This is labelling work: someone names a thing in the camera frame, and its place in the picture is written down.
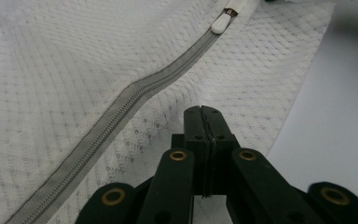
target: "black plastic part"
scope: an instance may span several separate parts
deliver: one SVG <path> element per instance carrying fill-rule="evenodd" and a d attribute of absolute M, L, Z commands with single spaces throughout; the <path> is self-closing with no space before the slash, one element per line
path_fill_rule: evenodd
<path fill-rule="evenodd" d="M 316 183 L 309 188 L 310 204 L 328 223 L 358 223 L 358 197 L 331 183 Z"/>
<path fill-rule="evenodd" d="M 81 210 L 76 224 L 129 224 L 131 214 L 131 207 L 133 199 L 135 198 L 135 190 L 128 184 L 114 183 L 108 184 L 98 189 L 86 203 Z"/>
<path fill-rule="evenodd" d="M 240 147 L 238 141 L 223 118 L 220 111 L 203 106 L 201 112 L 205 122 L 207 136 L 211 142 L 209 173 L 211 176 L 211 194 L 226 195 L 230 155 L 234 148 Z"/>
<path fill-rule="evenodd" d="M 194 164 L 194 154 L 185 149 L 163 154 L 136 223 L 192 223 Z"/>
<path fill-rule="evenodd" d="M 208 174 L 208 159 L 211 148 L 204 129 L 202 114 L 199 106 L 193 106 L 184 113 L 185 134 L 184 147 L 192 151 L 196 156 L 195 188 L 196 195 L 210 195 L 210 175 Z"/>
<path fill-rule="evenodd" d="M 261 153 L 237 148 L 232 160 L 229 194 L 246 201 L 256 223 L 324 223 Z"/>
<path fill-rule="evenodd" d="M 220 111 L 193 106 L 184 113 L 184 143 L 172 137 L 172 147 L 184 146 L 196 156 L 195 195 L 227 194 L 228 165 L 233 148 L 239 147 Z"/>
<path fill-rule="evenodd" d="M 120 196 L 112 189 L 125 192 L 119 203 L 110 204 Z M 195 194 L 227 195 L 234 224 L 358 223 L 353 193 L 330 183 L 308 193 L 290 186 L 261 153 L 240 148 L 222 114 L 208 106 L 185 111 L 185 133 L 172 136 L 154 177 L 136 189 L 121 183 L 98 189 L 76 223 L 192 223 Z"/>

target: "white surface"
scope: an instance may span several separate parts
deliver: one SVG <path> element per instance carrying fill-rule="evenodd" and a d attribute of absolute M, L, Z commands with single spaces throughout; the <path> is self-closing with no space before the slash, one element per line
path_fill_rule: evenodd
<path fill-rule="evenodd" d="M 124 88 L 182 55 L 227 0 L 0 0 L 0 223 Z"/>
<path fill-rule="evenodd" d="M 106 183 L 137 186 L 153 175 L 171 134 L 183 132 L 183 111 L 193 105 L 219 109 L 242 146 L 267 153 L 308 73 L 334 4 L 262 1 L 253 13 L 258 0 L 249 2 L 190 70 L 139 109 L 49 223 L 73 222 Z M 229 223 L 224 198 L 196 199 L 194 223 Z"/>
<path fill-rule="evenodd" d="M 292 185 L 358 195 L 358 1 L 342 1 L 268 159 Z"/>

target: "screw hole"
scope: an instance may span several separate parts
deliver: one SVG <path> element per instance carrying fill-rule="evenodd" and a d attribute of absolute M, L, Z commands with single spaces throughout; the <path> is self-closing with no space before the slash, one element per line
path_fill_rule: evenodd
<path fill-rule="evenodd" d="M 304 216 L 298 212 L 291 213 L 287 215 L 287 217 L 292 221 L 292 223 L 296 223 L 296 224 L 306 223 Z"/>
<path fill-rule="evenodd" d="M 113 206 L 123 202 L 126 192 L 123 189 L 114 188 L 108 190 L 102 197 L 104 205 Z"/>
<path fill-rule="evenodd" d="M 240 157 L 246 161 L 254 161 L 257 158 L 257 156 L 254 154 L 254 152 L 251 152 L 251 151 L 240 152 Z"/>
<path fill-rule="evenodd" d="M 171 214 L 167 211 L 161 211 L 155 214 L 155 223 L 167 224 L 171 221 Z"/>
<path fill-rule="evenodd" d="M 174 151 L 170 154 L 170 158 L 174 161 L 183 161 L 187 158 L 187 154 L 184 151 Z"/>
<path fill-rule="evenodd" d="M 330 203 L 337 205 L 348 205 L 350 203 L 350 198 L 339 189 L 324 187 L 321 189 L 321 193 Z"/>

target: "zipper slider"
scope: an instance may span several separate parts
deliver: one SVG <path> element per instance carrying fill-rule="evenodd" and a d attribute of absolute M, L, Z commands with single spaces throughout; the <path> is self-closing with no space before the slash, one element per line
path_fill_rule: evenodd
<path fill-rule="evenodd" d="M 225 12 L 212 24 L 212 32 L 217 35 L 225 32 L 231 18 L 240 13 L 242 7 L 246 4 L 247 0 L 230 0 L 225 6 Z"/>

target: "textured fabric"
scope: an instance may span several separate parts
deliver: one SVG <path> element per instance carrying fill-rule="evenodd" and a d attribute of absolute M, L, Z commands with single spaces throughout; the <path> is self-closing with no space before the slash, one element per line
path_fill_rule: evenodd
<path fill-rule="evenodd" d="M 0 223 L 133 81 L 198 40 L 227 0 L 0 0 Z"/>
<path fill-rule="evenodd" d="M 183 111 L 219 109 L 243 147 L 267 153 L 296 98 L 330 21 L 331 3 L 261 3 L 228 27 L 181 78 L 151 98 L 119 133 L 49 223 L 72 223 L 106 183 L 137 186 L 152 176 Z M 195 223 L 229 223 L 224 197 L 195 201 Z"/>

